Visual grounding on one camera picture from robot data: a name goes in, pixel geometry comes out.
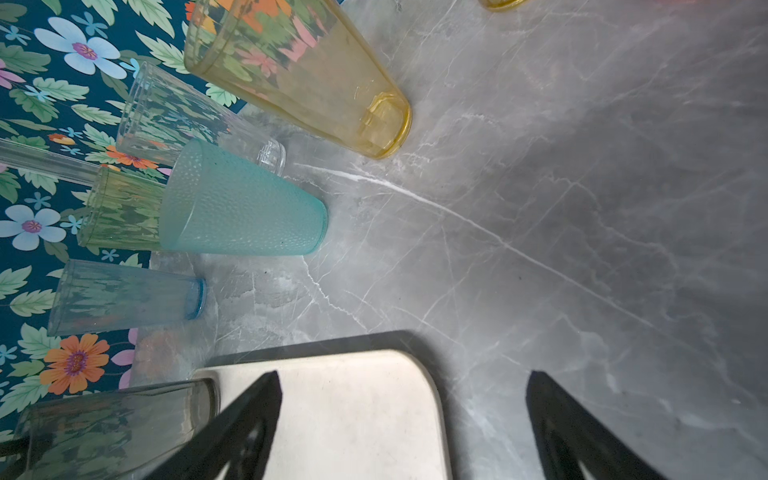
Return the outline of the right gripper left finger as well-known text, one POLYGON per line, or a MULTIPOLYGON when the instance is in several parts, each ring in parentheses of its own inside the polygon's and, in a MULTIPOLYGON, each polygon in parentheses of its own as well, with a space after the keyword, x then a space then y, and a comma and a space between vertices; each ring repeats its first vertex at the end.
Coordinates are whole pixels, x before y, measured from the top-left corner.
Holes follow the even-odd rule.
POLYGON ((261 375, 150 479, 264 477, 277 430, 282 389, 275 371, 261 375))

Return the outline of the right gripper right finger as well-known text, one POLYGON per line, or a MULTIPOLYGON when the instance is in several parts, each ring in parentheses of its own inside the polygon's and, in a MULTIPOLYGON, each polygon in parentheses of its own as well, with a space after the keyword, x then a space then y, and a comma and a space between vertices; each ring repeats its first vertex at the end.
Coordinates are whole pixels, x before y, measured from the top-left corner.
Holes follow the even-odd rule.
POLYGON ((665 479, 547 373, 530 374, 526 406, 546 479, 665 479))

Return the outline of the grey smoky tumbler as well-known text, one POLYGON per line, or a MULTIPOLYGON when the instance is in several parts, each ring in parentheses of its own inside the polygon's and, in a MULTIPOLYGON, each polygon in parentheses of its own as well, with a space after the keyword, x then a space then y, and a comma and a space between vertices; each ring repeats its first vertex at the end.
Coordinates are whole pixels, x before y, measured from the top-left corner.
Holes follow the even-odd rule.
POLYGON ((217 414, 210 379, 73 396, 26 409, 1 443, 4 479, 143 479, 217 414))

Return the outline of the beige plastic tray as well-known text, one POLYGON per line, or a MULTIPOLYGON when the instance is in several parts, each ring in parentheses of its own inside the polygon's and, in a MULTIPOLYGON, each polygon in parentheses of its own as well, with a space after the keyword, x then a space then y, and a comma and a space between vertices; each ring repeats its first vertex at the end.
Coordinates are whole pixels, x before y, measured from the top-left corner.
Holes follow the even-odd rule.
POLYGON ((214 366, 226 408, 275 371, 282 405, 268 479, 449 479, 441 401, 430 374, 397 350, 214 366))

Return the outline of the light blue tumbler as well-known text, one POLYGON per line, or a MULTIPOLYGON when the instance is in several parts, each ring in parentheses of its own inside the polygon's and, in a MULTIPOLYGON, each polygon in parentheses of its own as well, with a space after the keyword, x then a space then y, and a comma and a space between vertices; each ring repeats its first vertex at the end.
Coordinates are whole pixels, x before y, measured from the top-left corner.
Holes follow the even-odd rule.
POLYGON ((70 260, 49 315, 51 335, 81 335, 186 323, 205 305, 202 278, 70 260))

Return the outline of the tall green faceted tumbler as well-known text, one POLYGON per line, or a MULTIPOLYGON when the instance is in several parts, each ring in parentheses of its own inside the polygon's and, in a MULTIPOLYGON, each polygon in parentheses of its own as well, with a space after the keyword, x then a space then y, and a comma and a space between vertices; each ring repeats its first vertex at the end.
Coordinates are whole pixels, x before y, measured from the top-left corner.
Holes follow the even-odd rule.
POLYGON ((86 200, 77 233, 81 247, 157 251, 165 186, 132 173, 102 167, 86 200))

